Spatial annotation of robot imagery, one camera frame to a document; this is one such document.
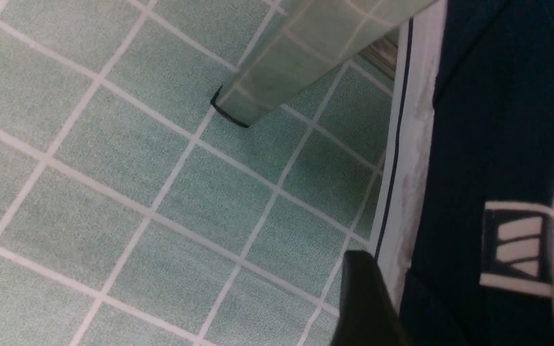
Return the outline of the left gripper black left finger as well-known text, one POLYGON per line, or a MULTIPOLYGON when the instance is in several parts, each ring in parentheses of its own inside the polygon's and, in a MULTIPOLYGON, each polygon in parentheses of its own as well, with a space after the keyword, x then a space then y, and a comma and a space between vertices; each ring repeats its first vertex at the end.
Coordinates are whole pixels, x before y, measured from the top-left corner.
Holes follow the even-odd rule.
POLYGON ((347 250, 341 264, 339 318, 332 346, 411 346, 375 258, 347 250))

